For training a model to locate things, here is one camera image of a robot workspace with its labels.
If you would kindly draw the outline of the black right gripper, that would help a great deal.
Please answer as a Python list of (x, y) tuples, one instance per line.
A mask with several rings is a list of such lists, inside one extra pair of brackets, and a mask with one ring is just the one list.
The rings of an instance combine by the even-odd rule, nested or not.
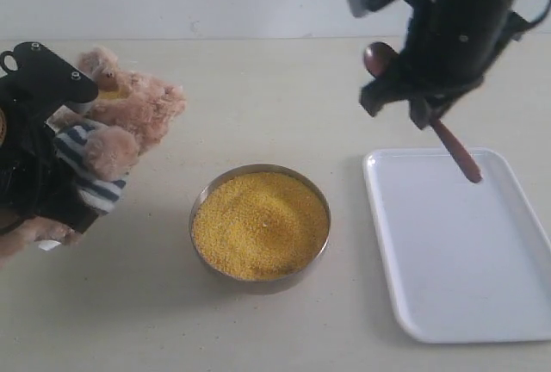
[(411, 100), (411, 121), (420, 130), (431, 127), (447, 110), (443, 99), (483, 82), (514, 1), (426, 0), (414, 12), (399, 57), (401, 79), (363, 86), (361, 106), (376, 117), (389, 103)]

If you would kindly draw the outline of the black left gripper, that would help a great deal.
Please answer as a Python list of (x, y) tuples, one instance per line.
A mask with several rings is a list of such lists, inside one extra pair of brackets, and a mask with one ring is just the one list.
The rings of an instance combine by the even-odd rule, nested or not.
[(35, 217), (84, 233), (98, 213), (77, 196), (75, 171), (58, 158), (48, 119), (66, 105), (86, 112), (98, 96), (97, 84), (37, 41), (1, 53), (1, 209), (12, 218), (7, 234)]

